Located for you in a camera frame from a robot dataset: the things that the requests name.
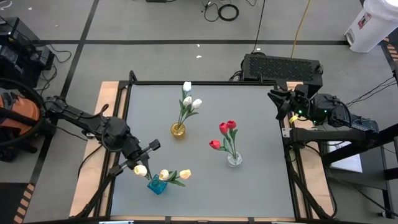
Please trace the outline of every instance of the gold vase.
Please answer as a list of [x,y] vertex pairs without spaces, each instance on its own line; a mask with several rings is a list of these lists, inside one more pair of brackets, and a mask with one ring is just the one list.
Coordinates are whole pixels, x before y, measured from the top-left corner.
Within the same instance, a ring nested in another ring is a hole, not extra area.
[[185,137],[185,126],[184,124],[181,124],[178,129],[177,127],[178,123],[174,123],[170,128],[170,131],[177,140],[182,140]]

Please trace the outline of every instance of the blue vase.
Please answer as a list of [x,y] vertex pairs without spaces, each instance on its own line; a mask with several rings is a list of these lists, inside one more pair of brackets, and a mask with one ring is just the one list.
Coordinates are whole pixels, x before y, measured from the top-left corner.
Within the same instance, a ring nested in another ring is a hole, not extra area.
[[149,182],[148,188],[151,189],[155,194],[160,195],[167,187],[167,182],[159,180],[159,175],[155,175],[154,178]]

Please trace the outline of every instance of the red tulip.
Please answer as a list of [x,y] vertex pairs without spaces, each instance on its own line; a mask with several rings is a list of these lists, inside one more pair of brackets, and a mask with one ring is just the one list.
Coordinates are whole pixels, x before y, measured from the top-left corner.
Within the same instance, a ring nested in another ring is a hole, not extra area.
[[213,149],[219,149],[221,144],[218,140],[212,140],[209,142],[210,147],[212,147]]
[[234,129],[234,128],[236,128],[236,122],[235,122],[234,120],[228,121],[228,122],[226,123],[226,125],[227,125],[227,127],[228,127],[229,129]]
[[228,127],[227,127],[226,123],[222,122],[220,124],[220,131],[222,134],[228,133]]

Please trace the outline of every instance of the white tulip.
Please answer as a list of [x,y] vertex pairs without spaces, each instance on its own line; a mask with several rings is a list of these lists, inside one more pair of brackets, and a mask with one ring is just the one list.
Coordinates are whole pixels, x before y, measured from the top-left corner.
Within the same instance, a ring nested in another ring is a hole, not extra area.
[[191,176],[191,170],[181,170],[180,178],[183,180],[187,180]]
[[191,96],[186,97],[186,98],[184,99],[184,101],[182,102],[182,104],[183,104],[184,106],[188,106],[188,105],[190,105],[191,103],[192,103],[192,97],[191,97]]
[[141,177],[145,177],[147,175],[147,172],[147,168],[144,165],[137,165],[134,168],[134,173]]
[[182,89],[184,90],[185,93],[188,93],[192,89],[192,84],[191,82],[185,82],[184,85],[182,86]]
[[195,101],[192,103],[193,109],[199,108],[200,105],[201,105],[201,99],[195,99]]
[[159,174],[159,180],[167,180],[169,178],[169,171],[162,170]]

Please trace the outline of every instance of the gray table surface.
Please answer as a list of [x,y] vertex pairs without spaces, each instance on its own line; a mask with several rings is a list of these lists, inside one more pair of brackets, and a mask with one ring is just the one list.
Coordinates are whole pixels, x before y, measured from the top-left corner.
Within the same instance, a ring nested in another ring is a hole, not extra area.
[[[183,217],[294,217],[276,108],[267,97],[271,86],[195,86],[193,99],[203,100],[199,114],[185,122],[185,139],[170,133],[178,120],[181,86],[134,85],[127,115],[133,135],[150,153],[150,171],[190,169],[186,187],[169,184],[162,195],[147,188],[148,180],[125,170],[117,179],[111,215]],[[212,149],[223,139],[218,125],[234,119],[236,148],[243,155],[230,168],[226,152]]]

